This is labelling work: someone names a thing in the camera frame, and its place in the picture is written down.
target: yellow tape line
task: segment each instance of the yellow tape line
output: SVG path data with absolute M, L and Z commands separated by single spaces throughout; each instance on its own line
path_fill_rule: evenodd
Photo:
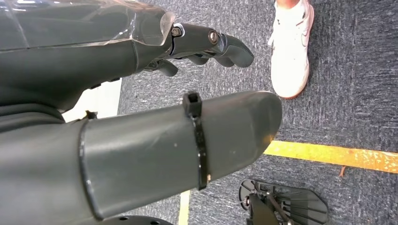
M 398 153 L 273 141 L 264 154 L 398 173 Z
M 178 215 L 178 225 L 188 225 L 190 194 L 191 191 L 185 191 L 180 194 L 180 213 Z

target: robotic hand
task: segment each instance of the robotic hand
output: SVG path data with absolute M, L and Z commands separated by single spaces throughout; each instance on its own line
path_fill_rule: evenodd
M 143 70 L 177 73 L 168 59 L 231 67 L 254 59 L 237 38 L 173 24 L 164 9 L 124 0 L 0 0 L 0 105 L 40 103 L 65 112 L 82 92 Z
M 128 0 L 0 0 L 1 224 L 169 225 L 117 215 L 262 155 L 282 120 L 265 91 L 65 123 L 84 90 L 144 70 L 174 76 L 169 59 L 253 62 L 238 39 L 173 18 Z

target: transparent plastic cover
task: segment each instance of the transparent plastic cover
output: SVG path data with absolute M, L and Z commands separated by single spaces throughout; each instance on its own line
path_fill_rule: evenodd
M 174 18 L 134 0 L 0 0 L 0 50 L 126 40 L 163 45 Z

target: white sneaker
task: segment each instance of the white sneaker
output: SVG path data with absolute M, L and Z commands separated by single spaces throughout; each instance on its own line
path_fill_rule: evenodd
M 305 8 L 301 20 L 283 23 L 277 16 L 268 45 L 274 44 L 271 58 L 271 81 L 277 95 L 294 98 L 307 84 L 309 74 L 308 41 L 314 21 L 314 8 L 302 0 Z

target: black cable tie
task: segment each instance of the black cable tie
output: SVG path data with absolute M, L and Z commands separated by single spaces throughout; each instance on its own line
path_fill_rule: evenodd
M 98 112 L 90 112 L 90 111 L 86 110 L 86 116 L 83 117 L 83 119 L 89 119 L 89 120 L 97 119 L 97 114 L 98 114 Z
M 183 96 L 183 107 L 185 114 L 192 120 L 193 132 L 195 135 L 196 147 L 199 158 L 199 187 L 198 190 L 206 188 L 211 179 L 207 167 L 207 148 L 205 133 L 202 127 L 202 99 L 197 92 L 188 92 Z

